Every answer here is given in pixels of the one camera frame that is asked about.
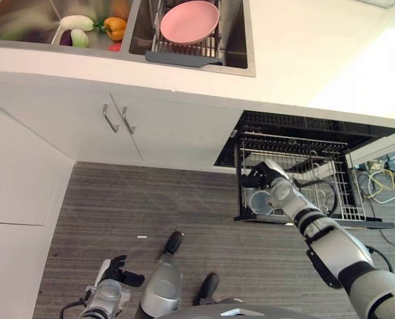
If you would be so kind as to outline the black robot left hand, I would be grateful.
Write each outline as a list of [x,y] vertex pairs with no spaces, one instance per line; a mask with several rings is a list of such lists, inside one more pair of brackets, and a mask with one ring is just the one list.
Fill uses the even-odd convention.
[[127,286],[140,287],[144,283],[145,277],[142,274],[123,270],[126,258],[126,255],[120,255],[113,259],[104,260],[97,275],[95,286],[103,280],[112,279]]

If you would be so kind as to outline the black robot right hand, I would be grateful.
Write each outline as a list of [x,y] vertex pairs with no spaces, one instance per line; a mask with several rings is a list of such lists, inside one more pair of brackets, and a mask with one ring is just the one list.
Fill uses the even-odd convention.
[[240,176],[240,185],[247,188],[266,189],[278,179],[289,180],[286,172],[272,159],[266,159],[255,165],[246,175]]

